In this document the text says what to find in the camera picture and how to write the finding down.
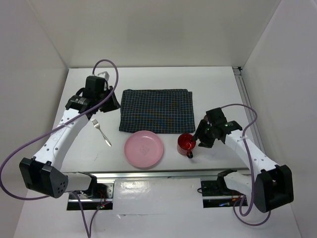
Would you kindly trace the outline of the red mug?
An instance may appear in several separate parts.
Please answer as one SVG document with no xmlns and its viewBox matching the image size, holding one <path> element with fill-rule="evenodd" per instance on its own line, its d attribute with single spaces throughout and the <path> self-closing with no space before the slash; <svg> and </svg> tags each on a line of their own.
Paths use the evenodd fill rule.
<svg viewBox="0 0 317 238">
<path fill-rule="evenodd" d="M 177 139 L 177 151 L 179 154 L 193 158 L 193 149 L 196 146 L 196 141 L 193 140 L 193 135 L 189 133 L 181 134 Z"/>
</svg>

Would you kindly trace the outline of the silver fork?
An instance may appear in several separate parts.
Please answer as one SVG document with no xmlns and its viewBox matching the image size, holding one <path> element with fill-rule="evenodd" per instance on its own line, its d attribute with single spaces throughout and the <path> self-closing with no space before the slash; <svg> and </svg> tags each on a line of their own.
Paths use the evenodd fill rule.
<svg viewBox="0 0 317 238">
<path fill-rule="evenodd" d="M 102 135 L 103 139 L 105 140 L 106 144 L 111 147 L 112 144 L 110 142 L 110 140 L 106 137 L 106 135 L 103 133 L 102 129 L 101 129 L 101 125 L 99 124 L 99 122 L 96 119 L 91 119 L 91 122 L 93 123 L 94 128 L 96 128 Z"/>
</svg>

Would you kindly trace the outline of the dark checked cloth placemat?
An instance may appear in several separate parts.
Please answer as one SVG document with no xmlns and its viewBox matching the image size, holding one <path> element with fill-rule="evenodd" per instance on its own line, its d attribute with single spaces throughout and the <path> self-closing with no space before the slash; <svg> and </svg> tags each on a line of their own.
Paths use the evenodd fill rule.
<svg viewBox="0 0 317 238">
<path fill-rule="evenodd" d="M 122 93 L 119 131 L 158 134 L 195 131 L 193 93 L 186 89 L 132 90 Z"/>
</svg>

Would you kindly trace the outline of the pink plate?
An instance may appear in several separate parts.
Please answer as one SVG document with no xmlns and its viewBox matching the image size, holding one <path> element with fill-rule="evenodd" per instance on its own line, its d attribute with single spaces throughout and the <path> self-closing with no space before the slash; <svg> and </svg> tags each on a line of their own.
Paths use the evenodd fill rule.
<svg viewBox="0 0 317 238">
<path fill-rule="evenodd" d="M 133 133 L 124 145 L 127 161 L 140 169 L 155 166 L 161 160 L 163 152 L 164 145 L 159 136 L 146 130 Z"/>
</svg>

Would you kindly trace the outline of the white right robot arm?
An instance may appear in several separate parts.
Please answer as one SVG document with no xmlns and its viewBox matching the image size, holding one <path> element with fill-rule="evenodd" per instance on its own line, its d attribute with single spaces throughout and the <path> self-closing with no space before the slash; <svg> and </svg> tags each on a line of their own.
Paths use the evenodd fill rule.
<svg viewBox="0 0 317 238">
<path fill-rule="evenodd" d="M 228 121 L 222 108 L 206 112 L 193 136 L 199 146 L 212 148 L 220 140 L 230 148 L 250 170 L 249 176 L 237 171 L 221 173 L 222 179 L 216 182 L 221 194 L 235 190 L 245 195 L 250 208 L 256 207 L 266 213 L 293 202 L 292 172 L 287 165 L 279 165 L 270 159 L 246 135 L 246 129 L 236 121 Z"/>
</svg>

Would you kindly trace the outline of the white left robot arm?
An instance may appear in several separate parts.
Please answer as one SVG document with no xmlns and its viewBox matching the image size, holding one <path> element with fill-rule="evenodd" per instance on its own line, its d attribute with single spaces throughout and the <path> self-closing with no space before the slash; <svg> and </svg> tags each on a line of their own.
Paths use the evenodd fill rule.
<svg viewBox="0 0 317 238">
<path fill-rule="evenodd" d="M 29 190 L 53 198 L 73 191 L 80 191 L 87 198 L 97 194 L 96 176 L 85 172 L 63 173 L 60 169 L 75 138 L 91 117 L 98 111 L 106 113 L 120 108 L 108 79 L 108 74 L 88 76 L 85 87 L 68 100 L 57 131 L 31 159 L 21 160 L 19 168 Z"/>
</svg>

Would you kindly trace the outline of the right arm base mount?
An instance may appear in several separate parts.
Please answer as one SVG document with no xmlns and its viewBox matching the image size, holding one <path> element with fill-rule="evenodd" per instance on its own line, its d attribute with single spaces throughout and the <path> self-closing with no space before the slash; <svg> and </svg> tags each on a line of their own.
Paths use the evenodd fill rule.
<svg viewBox="0 0 317 238">
<path fill-rule="evenodd" d="M 197 192 L 202 195 L 204 208 L 232 207 L 243 197 L 240 192 L 221 188 L 215 180 L 202 180 Z"/>
</svg>

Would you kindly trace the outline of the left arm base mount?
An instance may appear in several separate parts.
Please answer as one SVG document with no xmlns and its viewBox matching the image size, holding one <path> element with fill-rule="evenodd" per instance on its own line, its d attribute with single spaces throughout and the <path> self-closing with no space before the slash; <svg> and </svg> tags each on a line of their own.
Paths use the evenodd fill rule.
<svg viewBox="0 0 317 238">
<path fill-rule="evenodd" d="M 114 180 L 98 181 L 92 192 L 77 191 L 84 211 L 95 211 L 113 209 Z"/>
</svg>

